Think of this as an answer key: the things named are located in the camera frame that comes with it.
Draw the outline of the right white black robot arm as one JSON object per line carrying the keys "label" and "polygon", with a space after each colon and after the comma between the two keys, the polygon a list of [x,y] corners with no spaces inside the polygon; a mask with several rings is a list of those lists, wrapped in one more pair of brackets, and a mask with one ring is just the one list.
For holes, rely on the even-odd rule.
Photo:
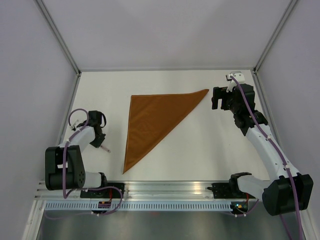
{"label": "right white black robot arm", "polygon": [[249,172],[230,176],[228,192],[235,198],[249,194],[261,200],[271,216],[306,210],[309,205],[314,182],[309,174],[301,174],[285,156],[275,141],[267,119],[255,109],[255,91],[249,84],[214,87],[212,109],[231,111],[235,125],[251,142],[262,160],[269,180],[254,177]]}

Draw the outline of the right aluminium frame post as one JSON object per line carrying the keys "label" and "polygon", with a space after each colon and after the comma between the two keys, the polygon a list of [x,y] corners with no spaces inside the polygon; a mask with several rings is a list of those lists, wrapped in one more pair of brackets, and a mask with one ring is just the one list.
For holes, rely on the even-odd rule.
{"label": "right aluminium frame post", "polygon": [[290,16],[292,15],[293,11],[295,10],[299,0],[290,0],[287,7],[285,8],[280,20],[278,21],[274,31],[272,32],[266,46],[264,47],[260,57],[258,58],[256,64],[252,68],[253,73],[256,75],[259,69],[262,67],[263,63],[265,62],[269,52],[271,51],[273,45],[275,44],[277,38],[281,34],[283,28],[285,27],[286,23],[288,22]]}

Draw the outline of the left aluminium frame post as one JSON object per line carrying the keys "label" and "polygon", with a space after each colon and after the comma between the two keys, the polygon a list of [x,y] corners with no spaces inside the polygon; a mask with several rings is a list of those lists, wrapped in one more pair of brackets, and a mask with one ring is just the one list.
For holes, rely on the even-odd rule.
{"label": "left aluminium frame post", "polygon": [[71,68],[77,76],[80,76],[81,70],[79,69],[75,59],[73,58],[61,32],[59,31],[51,13],[49,12],[45,2],[43,0],[34,0],[38,10],[40,11],[42,17],[44,18],[46,24],[48,25],[50,31],[52,32],[55,40],[57,41],[62,53],[64,54],[66,60],[70,64]]}

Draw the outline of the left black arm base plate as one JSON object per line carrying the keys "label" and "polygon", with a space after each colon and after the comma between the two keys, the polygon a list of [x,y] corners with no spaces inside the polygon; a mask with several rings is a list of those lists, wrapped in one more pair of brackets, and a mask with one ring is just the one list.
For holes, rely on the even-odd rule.
{"label": "left black arm base plate", "polygon": [[82,190],[80,192],[81,199],[120,199],[121,194],[125,192],[125,183],[123,182],[109,182],[107,185],[109,188],[102,190]]}

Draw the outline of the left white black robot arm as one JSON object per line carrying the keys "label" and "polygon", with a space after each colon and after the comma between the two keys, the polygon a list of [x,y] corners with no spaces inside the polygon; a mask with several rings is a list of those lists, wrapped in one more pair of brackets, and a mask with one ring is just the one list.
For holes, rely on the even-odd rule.
{"label": "left white black robot arm", "polygon": [[74,133],[67,140],[45,151],[45,186],[49,191],[91,189],[98,198],[104,198],[109,193],[107,178],[102,172],[85,170],[82,152],[89,145],[101,147],[107,120],[100,111],[77,110],[86,114],[86,120],[72,126]]}

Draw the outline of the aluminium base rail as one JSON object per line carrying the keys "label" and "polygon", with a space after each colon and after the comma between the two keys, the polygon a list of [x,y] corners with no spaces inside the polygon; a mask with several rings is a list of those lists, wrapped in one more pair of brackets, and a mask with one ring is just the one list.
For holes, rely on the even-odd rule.
{"label": "aluminium base rail", "polygon": [[[124,183],[125,201],[209,201],[214,200],[208,187],[228,181],[111,181]],[[63,200],[62,190],[47,190],[41,181],[34,193],[35,200]],[[80,200],[80,190],[73,191],[66,200]]]}

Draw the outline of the aluminium frame post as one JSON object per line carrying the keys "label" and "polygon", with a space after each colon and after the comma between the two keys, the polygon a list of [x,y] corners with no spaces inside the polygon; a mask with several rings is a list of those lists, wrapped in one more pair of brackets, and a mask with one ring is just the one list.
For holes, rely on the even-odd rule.
{"label": "aluminium frame post", "polygon": [[277,38],[281,34],[283,28],[285,27],[286,23],[288,22],[290,16],[292,15],[293,11],[295,10],[299,0],[290,0],[287,7],[285,8],[280,20],[278,21],[274,31],[272,32],[266,46],[264,47],[260,57],[258,58],[256,64],[252,68],[253,73],[256,75],[259,69],[262,67],[263,63],[265,62],[269,52],[271,51],[273,45],[275,44]]}
{"label": "aluminium frame post", "polygon": [[57,41],[62,53],[64,54],[66,60],[70,64],[71,68],[77,76],[80,76],[81,70],[79,69],[75,59],[73,58],[61,32],[59,31],[51,13],[49,12],[45,2],[43,0],[34,0],[38,10],[40,11],[42,17],[44,18],[46,24],[48,25],[50,31],[52,32],[55,40]]}

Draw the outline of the white plastic knife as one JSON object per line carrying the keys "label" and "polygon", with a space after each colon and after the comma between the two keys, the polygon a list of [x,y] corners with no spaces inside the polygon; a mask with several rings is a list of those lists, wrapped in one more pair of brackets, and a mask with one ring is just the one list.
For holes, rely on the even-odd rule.
{"label": "white plastic knife", "polygon": [[103,146],[103,145],[101,145],[100,148],[101,148],[102,150],[106,151],[107,153],[111,153],[111,150],[108,149],[107,147]]}

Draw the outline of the orange-brown cloth napkin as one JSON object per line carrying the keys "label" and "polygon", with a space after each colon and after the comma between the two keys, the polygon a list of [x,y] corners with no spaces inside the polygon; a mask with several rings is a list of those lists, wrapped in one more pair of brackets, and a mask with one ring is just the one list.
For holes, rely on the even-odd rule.
{"label": "orange-brown cloth napkin", "polygon": [[208,89],[202,89],[191,93],[132,95],[123,173],[152,151],[208,92]]}

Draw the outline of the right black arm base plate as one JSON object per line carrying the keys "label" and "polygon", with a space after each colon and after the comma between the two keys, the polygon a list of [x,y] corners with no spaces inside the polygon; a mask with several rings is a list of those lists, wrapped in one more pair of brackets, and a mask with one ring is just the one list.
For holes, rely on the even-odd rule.
{"label": "right black arm base plate", "polygon": [[232,192],[229,183],[215,182],[211,184],[214,199],[237,199],[238,197]]}

